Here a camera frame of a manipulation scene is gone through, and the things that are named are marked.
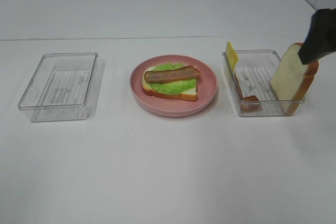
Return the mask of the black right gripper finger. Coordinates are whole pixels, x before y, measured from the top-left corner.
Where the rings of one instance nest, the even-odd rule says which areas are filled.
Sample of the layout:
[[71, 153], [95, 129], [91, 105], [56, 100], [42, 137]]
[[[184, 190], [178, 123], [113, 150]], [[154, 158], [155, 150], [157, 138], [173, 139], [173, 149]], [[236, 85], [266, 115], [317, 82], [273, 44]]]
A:
[[335, 52], [335, 9], [319, 9], [311, 17], [307, 37], [298, 55], [308, 65]]

